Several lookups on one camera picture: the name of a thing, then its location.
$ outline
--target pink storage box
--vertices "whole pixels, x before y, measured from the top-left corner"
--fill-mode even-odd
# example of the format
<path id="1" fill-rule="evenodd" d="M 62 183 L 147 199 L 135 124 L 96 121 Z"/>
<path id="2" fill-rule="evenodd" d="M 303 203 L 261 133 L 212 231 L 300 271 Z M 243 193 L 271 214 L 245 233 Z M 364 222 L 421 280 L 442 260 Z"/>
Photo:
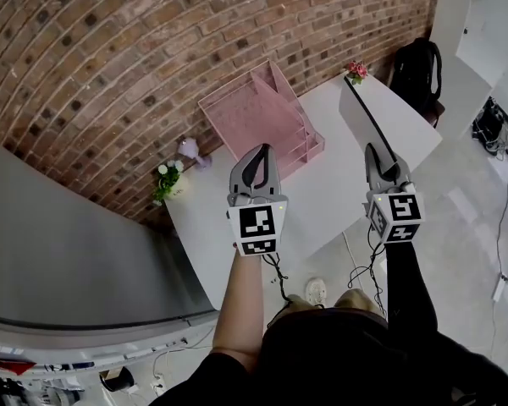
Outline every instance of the pink storage box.
<path id="1" fill-rule="evenodd" d="M 271 145 L 281 179 L 323 151 L 323 137 L 273 62 L 256 66 L 198 103 L 236 161 L 261 143 Z"/>

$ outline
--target white table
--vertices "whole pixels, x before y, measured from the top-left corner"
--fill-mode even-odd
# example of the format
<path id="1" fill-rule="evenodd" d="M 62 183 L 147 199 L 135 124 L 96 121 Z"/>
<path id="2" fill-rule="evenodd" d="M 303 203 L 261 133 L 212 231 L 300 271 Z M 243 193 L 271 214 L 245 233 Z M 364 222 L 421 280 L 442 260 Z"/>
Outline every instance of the white table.
<path id="1" fill-rule="evenodd" d="M 283 260 L 306 259 L 365 215 L 365 161 L 339 112 L 343 83 L 339 75 L 299 98 L 326 144 L 323 153 L 281 183 L 282 193 L 290 199 L 279 252 Z M 411 170 L 441 141 L 435 129 L 374 77 L 367 77 L 356 89 Z M 185 173 L 190 188 L 166 205 L 207 297 L 219 310 L 235 252 L 226 219 L 229 173 L 235 160 L 225 146 L 212 157 L 210 170 L 191 168 Z"/>

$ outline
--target white flower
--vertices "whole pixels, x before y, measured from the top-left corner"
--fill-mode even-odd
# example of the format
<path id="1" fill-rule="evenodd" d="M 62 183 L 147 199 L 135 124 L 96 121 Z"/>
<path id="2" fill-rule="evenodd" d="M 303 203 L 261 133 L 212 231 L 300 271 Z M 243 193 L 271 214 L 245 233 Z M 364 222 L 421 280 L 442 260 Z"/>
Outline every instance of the white flower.
<path id="1" fill-rule="evenodd" d="M 181 160 L 175 161 L 175 168 L 179 173 L 182 173 L 185 169 L 185 164 Z"/>

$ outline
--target person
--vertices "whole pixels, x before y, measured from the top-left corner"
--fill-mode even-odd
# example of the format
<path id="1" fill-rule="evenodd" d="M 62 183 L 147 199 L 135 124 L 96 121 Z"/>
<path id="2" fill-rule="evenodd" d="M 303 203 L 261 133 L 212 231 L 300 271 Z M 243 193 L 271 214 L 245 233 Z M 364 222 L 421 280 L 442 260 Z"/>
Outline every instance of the person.
<path id="1" fill-rule="evenodd" d="M 386 256 L 388 321 L 359 290 L 332 308 L 292 295 L 264 334 L 262 263 L 236 253 L 211 353 L 152 404 L 508 404 L 506 373 L 438 331 L 412 244 Z"/>

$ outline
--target brick wall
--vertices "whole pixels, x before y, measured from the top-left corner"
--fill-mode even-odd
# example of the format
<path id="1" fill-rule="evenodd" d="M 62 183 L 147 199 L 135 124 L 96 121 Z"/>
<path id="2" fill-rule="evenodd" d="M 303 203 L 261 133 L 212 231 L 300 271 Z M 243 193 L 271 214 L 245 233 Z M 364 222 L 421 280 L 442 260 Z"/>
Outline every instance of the brick wall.
<path id="1" fill-rule="evenodd" d="M 266 58 L 300 95 L 372 72 L 428 32 L 436 0 L 0 0 L 0 144 L 139 222 L 176 140 L 221 142 L 197 101 Z"/>

